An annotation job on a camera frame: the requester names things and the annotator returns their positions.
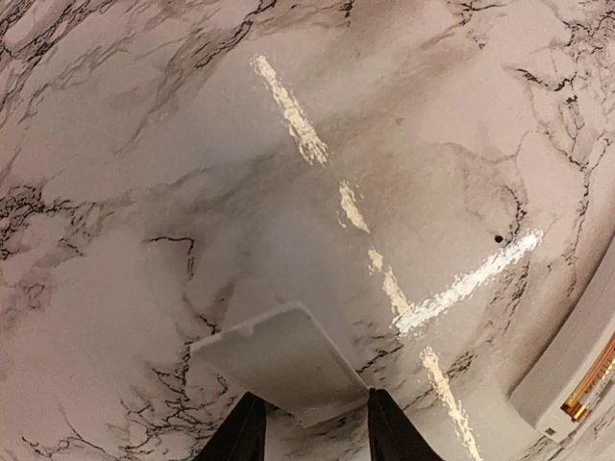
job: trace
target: white scraper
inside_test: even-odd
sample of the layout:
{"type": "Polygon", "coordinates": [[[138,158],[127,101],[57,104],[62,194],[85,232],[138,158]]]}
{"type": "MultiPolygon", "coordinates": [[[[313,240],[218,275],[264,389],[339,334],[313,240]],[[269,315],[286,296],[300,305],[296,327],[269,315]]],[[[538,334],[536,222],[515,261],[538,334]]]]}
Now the white scraper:
{"type": "Polygon", "coordinates": [[[222,376],[302,426],[367,402],[363,381],[301,303],[287,303],[191,346],[222,376]]]}

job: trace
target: marble surface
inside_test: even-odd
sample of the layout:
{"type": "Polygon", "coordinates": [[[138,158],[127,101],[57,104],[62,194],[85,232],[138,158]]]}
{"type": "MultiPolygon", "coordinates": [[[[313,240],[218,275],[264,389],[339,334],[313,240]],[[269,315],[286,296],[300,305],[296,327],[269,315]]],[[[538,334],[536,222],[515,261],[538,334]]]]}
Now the marble surface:
{"type": "MultiPolygon", "coordinates": [[[[0,460],[190,459],[242,390],[189,344],[295,300],[448,461],[613,459],[615,406],[563,449],[509,402],[615,230],[611,2],[0,0],[0,35],[0,460]]],[[[369,457],[361,412],[269,428],[369,457]]]]}

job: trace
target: marble countertop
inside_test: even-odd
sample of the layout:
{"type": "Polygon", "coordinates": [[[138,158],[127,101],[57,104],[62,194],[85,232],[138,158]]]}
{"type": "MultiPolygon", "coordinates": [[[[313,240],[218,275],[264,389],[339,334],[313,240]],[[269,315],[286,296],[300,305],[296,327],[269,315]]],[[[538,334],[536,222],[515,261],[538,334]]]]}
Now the marble countertop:
{"type": "MultiPolygon", "coordinates": [[[[300,301],[447,461],[566,449],[509,401],[615,231],[608,0],[0,0],[0,460],[189,460],[191,360],[300,301]]],[[[367,461],[365,414],[270,416],[367,461]]]]}

